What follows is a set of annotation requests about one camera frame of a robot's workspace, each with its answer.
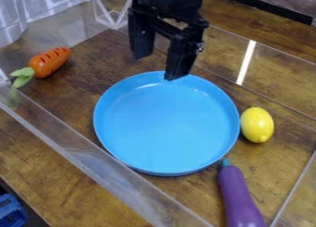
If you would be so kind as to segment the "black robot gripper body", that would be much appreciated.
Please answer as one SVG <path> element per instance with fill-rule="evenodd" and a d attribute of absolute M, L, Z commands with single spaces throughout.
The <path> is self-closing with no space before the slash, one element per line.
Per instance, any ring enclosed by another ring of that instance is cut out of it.
<path fill-rule="evenodd" d="M 148 18 L 150 27 L 164 37 L 171 38 L 186 27 L 208 27 L 199 15 L 202 0 L 132 0 L 132 9 Z"/>

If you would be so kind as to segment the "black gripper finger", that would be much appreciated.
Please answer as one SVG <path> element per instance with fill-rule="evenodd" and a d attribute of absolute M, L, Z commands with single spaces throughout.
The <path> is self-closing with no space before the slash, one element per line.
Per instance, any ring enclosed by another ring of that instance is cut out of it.
<path fill-rule="evenodd" d="M 188 26 L 172 35 L 166 56 L 166 80 L 182 78 L 190 73 L 198 54 L 203 50 L 202 34 L 202 28 Z"/>
<path fill-rule="evenodd" d="M 150 27 L 148 18 L 128 10 L 129 47 L 135 59 L 147 57 L 152 53 L 155 31 Z"/>

